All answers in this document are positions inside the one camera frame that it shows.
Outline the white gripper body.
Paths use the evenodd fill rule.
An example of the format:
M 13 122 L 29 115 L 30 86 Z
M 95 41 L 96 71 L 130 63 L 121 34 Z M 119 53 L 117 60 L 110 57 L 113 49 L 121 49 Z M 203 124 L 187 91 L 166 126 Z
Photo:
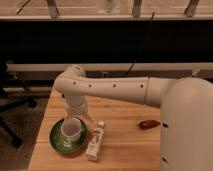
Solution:
M 84 96 L 66 97 L 65 109 L 69 117 L 81 116 L 91 122 L 94 121 L 94 118 L 88 113 L 88 105 Z

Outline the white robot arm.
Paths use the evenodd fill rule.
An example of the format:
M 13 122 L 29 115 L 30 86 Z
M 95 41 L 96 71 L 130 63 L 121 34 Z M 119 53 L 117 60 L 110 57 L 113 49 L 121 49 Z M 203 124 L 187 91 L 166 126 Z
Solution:
M 70 115 L 87 113 L 86 96 L 159 108 L 160 171 L 213 171 L 213 83 L 197 77 L 88 78 L 71 65 L 54 87 Z

